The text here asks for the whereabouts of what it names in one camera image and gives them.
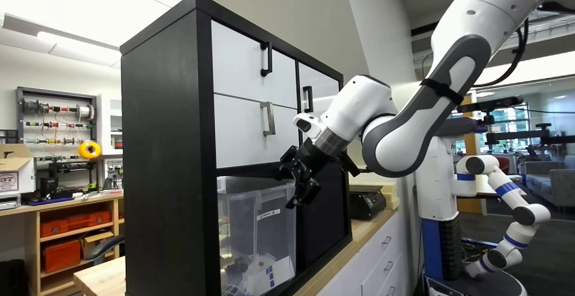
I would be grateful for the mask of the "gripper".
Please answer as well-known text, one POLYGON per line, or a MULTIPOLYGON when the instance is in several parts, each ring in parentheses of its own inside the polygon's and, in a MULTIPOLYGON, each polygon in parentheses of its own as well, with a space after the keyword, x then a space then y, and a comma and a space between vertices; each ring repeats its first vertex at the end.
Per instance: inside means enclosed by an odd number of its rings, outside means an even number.
POLYGON ((289 147, 280 163, 276 180, 295 180, 294 195, 286 203, 287 209, 294 209, 313 202, 322 189, 324 169, 334 165, 336 158, 324 153, 311 140, 305 140, 300 146, 289 147))

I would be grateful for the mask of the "black fabric storage box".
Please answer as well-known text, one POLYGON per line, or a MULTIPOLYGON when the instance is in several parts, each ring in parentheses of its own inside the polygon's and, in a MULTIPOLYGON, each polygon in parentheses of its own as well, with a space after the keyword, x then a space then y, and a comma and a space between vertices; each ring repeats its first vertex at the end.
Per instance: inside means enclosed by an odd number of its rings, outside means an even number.
POLYGON ((316 176, 320 190, 298 208, 296 273, 320 269, 350 241, 348 176, 336 162, 316 176))

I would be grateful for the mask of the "clear plastic storage box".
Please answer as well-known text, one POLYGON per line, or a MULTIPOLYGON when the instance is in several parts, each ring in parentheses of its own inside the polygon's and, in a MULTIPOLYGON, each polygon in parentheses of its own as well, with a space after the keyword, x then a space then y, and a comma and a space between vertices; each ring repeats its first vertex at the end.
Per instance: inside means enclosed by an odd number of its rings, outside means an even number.
POLYGON ((221 296, 265 296, 296 275, 293 180, 218 177, 221 296))

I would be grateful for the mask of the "cardboard box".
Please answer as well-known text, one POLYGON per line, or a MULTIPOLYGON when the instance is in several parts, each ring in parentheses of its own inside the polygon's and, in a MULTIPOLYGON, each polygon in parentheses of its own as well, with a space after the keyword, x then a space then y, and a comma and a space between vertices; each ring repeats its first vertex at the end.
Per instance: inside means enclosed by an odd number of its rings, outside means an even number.
POLYGON ((0 145, 0 196, 36 190, 35 156, 24 144, 0 145))

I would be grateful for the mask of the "black device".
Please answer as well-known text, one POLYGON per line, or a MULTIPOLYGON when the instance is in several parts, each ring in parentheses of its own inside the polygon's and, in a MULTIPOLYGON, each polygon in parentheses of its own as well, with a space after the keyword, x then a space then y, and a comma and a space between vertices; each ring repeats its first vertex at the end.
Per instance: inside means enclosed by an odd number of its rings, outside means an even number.
POLYGON ((387 208, 382 186, 350 185, 350 216, 353 220, 371 221, 387 208))

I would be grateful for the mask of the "narrow white cabinet door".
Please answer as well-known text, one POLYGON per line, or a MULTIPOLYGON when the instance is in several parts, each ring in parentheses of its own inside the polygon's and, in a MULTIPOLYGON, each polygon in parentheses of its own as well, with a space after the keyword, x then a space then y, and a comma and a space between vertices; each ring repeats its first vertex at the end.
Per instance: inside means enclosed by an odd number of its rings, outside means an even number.
POLYGON ((302 63, 299 64, 301 110, 304 110, 302 87, 312 86, 314 92, 314 112, 309 114, 319 117, 326 112, 333 98, 339 92, 339 82, 302 63))

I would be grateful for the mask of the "black cabinet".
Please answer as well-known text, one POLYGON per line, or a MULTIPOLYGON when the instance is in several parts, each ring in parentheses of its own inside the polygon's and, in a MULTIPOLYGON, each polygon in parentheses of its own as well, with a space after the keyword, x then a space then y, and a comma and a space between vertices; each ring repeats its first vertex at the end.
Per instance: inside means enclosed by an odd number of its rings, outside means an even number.
POLYGON ((212 22, 294 59, 297 113, 300 63, 343 85, 342 73, 213 0, 181 0, 121 45, 126 296, 221 296, 217 179, 275 179, 281 165, 217 167, 214 95, 224 94, 214 92, 212 22))

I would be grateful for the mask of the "white and blue mobile robot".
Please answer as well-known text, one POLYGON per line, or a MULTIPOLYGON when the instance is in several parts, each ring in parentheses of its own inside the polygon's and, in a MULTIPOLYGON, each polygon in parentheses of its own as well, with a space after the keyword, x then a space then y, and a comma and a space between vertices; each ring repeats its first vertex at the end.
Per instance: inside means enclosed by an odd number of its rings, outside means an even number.
POLYGON ((427 147, 415 172, 417 207, 424 251, 422 271, 426 296, 528 296, 523 284, 506 269, 519 265, 524 250, 541 224, 551 218, 548 208, 529 203, 492 155, 472 155, 453 164, 452 144, 468 133, 484 133, 480 120, 446 120, 427 147), (503 238, 472 261, 464 261, 457 199, 477 196, 476 181, 487 185, 512 210, 514 221, 503 238))

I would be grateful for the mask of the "office chair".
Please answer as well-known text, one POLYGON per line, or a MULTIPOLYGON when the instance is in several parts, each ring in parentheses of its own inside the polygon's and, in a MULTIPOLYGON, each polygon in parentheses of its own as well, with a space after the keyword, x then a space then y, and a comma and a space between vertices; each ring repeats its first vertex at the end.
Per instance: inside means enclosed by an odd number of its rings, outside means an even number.
POLYGON ((91 251, 86 253, 84 261, 92 263, 93 266, 101 265, 105 262, 106 254, 113 250, 115 247, 124 243, 125 237, 123 234, 115 235, 111 238, 105 239, 103 242, 95 246, 91 251))

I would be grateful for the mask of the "yellow spool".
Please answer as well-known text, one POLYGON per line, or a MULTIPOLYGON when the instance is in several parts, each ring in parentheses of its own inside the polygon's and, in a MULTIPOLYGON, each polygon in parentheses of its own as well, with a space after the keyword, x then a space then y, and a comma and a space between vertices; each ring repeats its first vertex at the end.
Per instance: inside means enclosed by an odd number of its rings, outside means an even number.
POLYGON ((84 141, 78 147, 78 155, 83 159, 97 159, 101 153, 102 148, 95 141, 84 141))

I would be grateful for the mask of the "window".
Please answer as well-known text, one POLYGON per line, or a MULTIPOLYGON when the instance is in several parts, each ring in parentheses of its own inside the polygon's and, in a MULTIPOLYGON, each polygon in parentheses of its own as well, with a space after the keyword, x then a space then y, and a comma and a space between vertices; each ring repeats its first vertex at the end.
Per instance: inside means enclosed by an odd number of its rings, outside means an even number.
MULTIPOLYGON (((520 104, 515 108, 501 108, 493 110, 490 115, 493 116, 495 124, 493 131, 498 133, 511 133, 511 132, 526 132, 530 130, 529 113, 526 110, 528 105, 526 103, 520 104)), ((478 150, 482 154, 494 153, 505 154, 516 151, 521 151, 531 143, 531 139, 511 139, 501 140, 497 144, 487 144, 486 134, 478 135, 479 144, 478 150)))

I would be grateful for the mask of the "wooden table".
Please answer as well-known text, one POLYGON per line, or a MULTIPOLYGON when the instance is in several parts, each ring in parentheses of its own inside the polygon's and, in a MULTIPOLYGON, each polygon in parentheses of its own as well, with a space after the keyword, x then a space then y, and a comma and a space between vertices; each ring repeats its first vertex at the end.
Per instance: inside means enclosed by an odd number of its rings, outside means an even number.
POLYGON ((125 257, 78 271, 73 280, 84 296, 126 296, 125 257))

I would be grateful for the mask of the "long orange case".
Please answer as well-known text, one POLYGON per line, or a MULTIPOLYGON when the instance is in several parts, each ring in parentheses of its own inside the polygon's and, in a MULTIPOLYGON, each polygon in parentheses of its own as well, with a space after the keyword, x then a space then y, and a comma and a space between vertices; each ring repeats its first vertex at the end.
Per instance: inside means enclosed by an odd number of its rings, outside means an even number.
POLYGON ((49 237, 110 222, 112 222, 112 213, 110 211, 80 213, 69 216, 47 216, 40 221, 40 237, 49 237))

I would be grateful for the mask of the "grey sofa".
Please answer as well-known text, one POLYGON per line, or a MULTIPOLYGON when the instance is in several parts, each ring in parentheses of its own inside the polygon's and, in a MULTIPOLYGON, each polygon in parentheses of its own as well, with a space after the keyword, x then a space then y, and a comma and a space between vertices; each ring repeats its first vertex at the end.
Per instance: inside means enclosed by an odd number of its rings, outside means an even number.
POLYGON ((575 208, 575 155, 524 163, 526 188, 556 207, 575 208))

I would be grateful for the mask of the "wooden workbench shelf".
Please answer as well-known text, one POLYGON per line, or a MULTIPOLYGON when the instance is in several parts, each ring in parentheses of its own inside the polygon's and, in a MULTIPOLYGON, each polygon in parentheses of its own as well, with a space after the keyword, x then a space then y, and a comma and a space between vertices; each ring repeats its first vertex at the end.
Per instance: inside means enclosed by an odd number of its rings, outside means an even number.
POLYGON ((98 194, 86 199, 49 203, 39 206, 22 206, 0 211, 0 251, 9 242, 16 242, 21 252, 10 256, 18 260, 25 272, 27 296, 73 296, 80 290, 74 284, 74 273, 92 265, 84 261, 86 253, 105 239, 120 235, 124 224, 124 195, 121 192, 98 194), (70 232, 40 237, 40 221, 47 216, 73 216, 80 213, 110 211, 112 222, 70 232), (81 262, 60 271, 45 273, 41 267, 41 249, 48 243, 62 239, 78 239, 81 244, 81 262))

